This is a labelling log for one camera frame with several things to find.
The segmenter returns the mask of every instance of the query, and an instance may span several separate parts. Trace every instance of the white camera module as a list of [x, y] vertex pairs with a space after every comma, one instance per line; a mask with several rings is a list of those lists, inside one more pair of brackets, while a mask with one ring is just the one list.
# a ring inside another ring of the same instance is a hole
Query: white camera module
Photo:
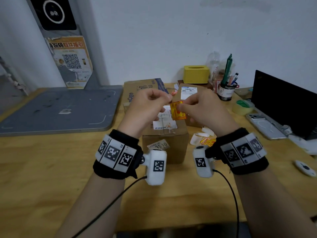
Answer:
[[53, 0], [46, 0], [43, 3], [43, 10], [46, 17], [53, 23], [61, 24], [65, 20], [63, 8]]

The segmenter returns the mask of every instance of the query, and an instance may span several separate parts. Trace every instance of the black mesh pen cup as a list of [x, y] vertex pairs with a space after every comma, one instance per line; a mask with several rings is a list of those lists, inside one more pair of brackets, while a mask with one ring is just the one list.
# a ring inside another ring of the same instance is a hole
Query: black mesh pen cup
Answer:
[[238, 85], [235, 83], [234, 85], [226, 85], [223, 83], [220, 83], [219, 91], [218, 91], [218, 97], [222, 101], [230, 101], [232, 98], [232, 94], [235, 91], [235, 88]]

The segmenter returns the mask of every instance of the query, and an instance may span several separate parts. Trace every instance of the person's right hand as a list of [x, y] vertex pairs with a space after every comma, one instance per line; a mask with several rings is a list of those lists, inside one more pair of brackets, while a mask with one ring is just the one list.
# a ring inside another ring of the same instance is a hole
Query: person's right hand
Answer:
[[218, 96], [210, 89], [189, 96], [183, 103], [177, 105], [177, 110], [187, 113], [191, 117], [191, 121], [196, 120], [210, 128], [217, 137], [227, 135], [240, 128], [222, 105]]

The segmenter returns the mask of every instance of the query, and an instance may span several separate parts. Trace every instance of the gray scanning base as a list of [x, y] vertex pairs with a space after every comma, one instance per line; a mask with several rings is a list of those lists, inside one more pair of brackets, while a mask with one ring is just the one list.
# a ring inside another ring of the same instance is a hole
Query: gray scanning base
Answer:
[[99, 90], [51, 88], [0, 123], [0, 136], [105, 131], [111, 128], [122, 86]]

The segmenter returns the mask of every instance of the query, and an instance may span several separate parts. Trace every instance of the hand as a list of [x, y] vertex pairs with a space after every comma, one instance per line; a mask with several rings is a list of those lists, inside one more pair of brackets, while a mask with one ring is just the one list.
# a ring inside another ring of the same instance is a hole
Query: hand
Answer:
[[154, 120], [158, 120], [159, 112], [164, 112], [164, 105], [172, 100], [172, 95], [158, 89], [138, 91], [130, 103], [118, 131], [134, 138], [140, 138], [142, 131]]
[[177, 110], [191, 116], [191, 121], [196, 120], [210, 128], [217, 137], [239, 128], [218, 96], [210, 89], [189, 96], [182, 104], [177, 105]]

